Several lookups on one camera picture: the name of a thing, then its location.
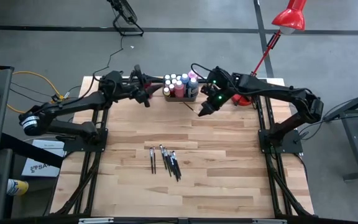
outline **white bottle cap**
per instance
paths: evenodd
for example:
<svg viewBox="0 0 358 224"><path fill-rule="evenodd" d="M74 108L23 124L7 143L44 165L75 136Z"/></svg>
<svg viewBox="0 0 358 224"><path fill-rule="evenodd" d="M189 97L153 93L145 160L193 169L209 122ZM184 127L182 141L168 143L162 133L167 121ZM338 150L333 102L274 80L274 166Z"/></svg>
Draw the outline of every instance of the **white bottle cap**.
<svg viewBox="0 0 358 224"><path fill-rule="evenodd" d="M182 86L182 82L179 80L177 81L177 87L181 87Z"/></svg>

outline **red lamp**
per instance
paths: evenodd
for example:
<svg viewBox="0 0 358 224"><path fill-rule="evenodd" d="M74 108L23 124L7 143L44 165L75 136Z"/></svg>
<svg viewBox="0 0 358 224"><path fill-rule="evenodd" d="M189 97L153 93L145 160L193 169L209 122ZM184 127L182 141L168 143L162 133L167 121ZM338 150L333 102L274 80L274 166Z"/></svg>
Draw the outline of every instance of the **red lamp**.
<svg viewBox="0 0 358 224"><path fill-rule="evenodd" d="M306 0L290 0L287 9L276 16L272 24L283 28L281 30L284 34L286 31L292 33L295 29L305 30L305 18L302 13L305 4Z"/></svg>

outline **wooden table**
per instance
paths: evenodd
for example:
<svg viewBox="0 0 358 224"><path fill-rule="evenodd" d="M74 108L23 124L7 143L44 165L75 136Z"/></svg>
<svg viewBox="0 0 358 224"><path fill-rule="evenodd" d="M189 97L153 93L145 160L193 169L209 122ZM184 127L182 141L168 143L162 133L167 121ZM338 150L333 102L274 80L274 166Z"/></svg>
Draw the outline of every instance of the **wooden table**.
<svg viewBox="0 0 358 224"><path fill-rule="evenodd" d="M90 81L91 77L84 77L81 95ZM280 78L268 82L283 85ZM189 105L199 111L205 99L201 93ZM150 104L145 108L135 100L122 100L110 109L108 145L100 162L92 216L273 217L256 110L228 101L214 114L199 118L183 103L166 102L160 91ZM291 115L286 102L272 100L272 107L278 122ZM92 111L76 113L74 122L91 117ZM177 153L182 173L179 182L170 178L159 150L157 174L151 173L149 147L158 149L159 144ZM61 208L77 187L83 157L83 152L76 152L64 160L51 212ZM283 164L288 187L313 213L302 164L288 154L283 155ZM83 207L88 196L85 191ZM280 191L279 201L284 212Z"/></svg>

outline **red base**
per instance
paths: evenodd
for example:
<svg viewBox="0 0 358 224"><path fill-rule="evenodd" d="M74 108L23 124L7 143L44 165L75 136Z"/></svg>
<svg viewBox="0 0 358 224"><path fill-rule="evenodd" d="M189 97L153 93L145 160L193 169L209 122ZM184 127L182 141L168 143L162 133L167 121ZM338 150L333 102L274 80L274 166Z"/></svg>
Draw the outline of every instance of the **red base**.
<svg viewBox="0 0 358 224"><path fill-rule="evenodd" d="M251 101L248 101L246 98L236 94L234 95L231 100L233 101L233 103L237 104L237 105L240 105L240 106L248 106L248 105L251 105L252 102Z"/></svg>

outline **red desk lamp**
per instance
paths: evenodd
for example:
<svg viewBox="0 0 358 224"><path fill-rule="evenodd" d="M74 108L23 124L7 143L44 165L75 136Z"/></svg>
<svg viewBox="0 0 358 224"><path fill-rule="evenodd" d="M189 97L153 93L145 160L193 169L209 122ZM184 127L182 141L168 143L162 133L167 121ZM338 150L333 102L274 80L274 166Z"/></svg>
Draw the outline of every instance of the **red desk lamp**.
<svg viewBox="0 0 358 224"><path fill-rule="evenodd" d="M281 36L281 33L292 34L295 30L305 30L305 18L303 17L302 10L306 1L307 0L290 0L287 8L274 18L272 24L279 26L280 29L274 33L268 42L266 51L251 75L256 76L258 68L265 60L265 57L269 54L270 50L274 48ZM247 106L251 104L251 101L247 98L241 97L240 95L234 95L231 99L235 105Z"/></svg>

